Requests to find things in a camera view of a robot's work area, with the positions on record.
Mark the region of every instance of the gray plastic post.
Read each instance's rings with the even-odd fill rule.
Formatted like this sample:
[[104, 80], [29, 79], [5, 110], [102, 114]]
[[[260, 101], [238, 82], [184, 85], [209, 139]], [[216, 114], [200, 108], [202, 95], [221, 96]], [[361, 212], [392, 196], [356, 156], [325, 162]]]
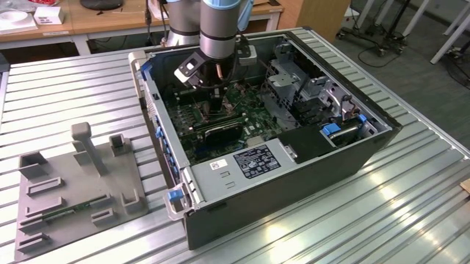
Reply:
[[96, 167], [100, 176], [108, 173], [108, 170], [102, 164], [101, 157], [97, 154], [93, 143], [90, 142], [90, 127], [88, 122], [82, 122], [72, 125], [70, 127], [72, 138], [81, 142], [82, 148], [85, 149], [89, 159]]

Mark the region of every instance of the white box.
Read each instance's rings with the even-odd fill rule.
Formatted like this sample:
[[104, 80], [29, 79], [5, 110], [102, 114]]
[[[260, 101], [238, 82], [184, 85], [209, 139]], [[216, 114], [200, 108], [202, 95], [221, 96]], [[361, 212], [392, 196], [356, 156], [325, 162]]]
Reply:
[[60, 7], [37, 7], [34, 20], [38, 25], [60, 25], [64, 22], [64, 12]]
[[0, 35], [11, 34], [22, 31], [29, 31], [37, 29], [31, 15], [13, 23], [0, 23]]

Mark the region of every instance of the barcode label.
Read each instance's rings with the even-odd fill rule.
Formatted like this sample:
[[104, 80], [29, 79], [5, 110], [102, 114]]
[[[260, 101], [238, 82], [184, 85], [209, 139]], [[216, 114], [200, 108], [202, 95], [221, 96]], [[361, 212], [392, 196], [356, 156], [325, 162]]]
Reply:
[[56, 31], [56, 32], [42, 33], [42, 36], [54, 36], [54, 35], [66, 35], [66, 34], [68, 34], [68, 31]]

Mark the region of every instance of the black side panel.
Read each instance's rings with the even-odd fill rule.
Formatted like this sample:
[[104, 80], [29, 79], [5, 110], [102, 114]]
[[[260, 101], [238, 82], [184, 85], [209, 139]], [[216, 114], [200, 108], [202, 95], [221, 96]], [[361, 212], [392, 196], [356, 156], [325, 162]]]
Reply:
[[287, 205], [353, 175], [397, 131], [387, 131], [337, 154], [228, 198], [212, 208], [185, 217], [189, 249], [193, 250], [250, 224]]

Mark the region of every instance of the motherboard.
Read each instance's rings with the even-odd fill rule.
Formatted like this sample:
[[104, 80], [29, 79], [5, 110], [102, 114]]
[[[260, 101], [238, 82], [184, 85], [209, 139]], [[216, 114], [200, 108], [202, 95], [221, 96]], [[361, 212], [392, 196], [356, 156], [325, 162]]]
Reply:
[[209, 111], [209, 102], [168, 107], [168, 115], [190, 164], [213, 159], [262, 143], [281, 133], [260, 100], [260, 86], [230, 84], [221, 108]]

